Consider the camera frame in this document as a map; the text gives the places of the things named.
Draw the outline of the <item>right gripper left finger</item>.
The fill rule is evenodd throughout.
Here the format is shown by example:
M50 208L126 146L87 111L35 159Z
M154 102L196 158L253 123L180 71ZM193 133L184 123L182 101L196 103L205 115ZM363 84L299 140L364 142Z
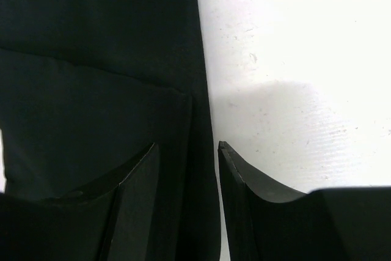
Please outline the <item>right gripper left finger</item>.
M159 174L150 145L58 198L1 195L2 260L145 260Z

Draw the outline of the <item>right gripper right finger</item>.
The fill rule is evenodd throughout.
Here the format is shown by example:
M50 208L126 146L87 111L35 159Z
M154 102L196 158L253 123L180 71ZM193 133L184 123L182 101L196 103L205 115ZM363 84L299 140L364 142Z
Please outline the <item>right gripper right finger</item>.
M305 194L218 147L232 260L389 260L390 188Z

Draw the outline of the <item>black cloth placemat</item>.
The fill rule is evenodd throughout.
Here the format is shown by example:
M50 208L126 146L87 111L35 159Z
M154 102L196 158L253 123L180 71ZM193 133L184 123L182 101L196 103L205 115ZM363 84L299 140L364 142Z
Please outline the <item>black cloth placemat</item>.
M197 0L1 0L5 192L59 197L149 144L148 260L219 260Z

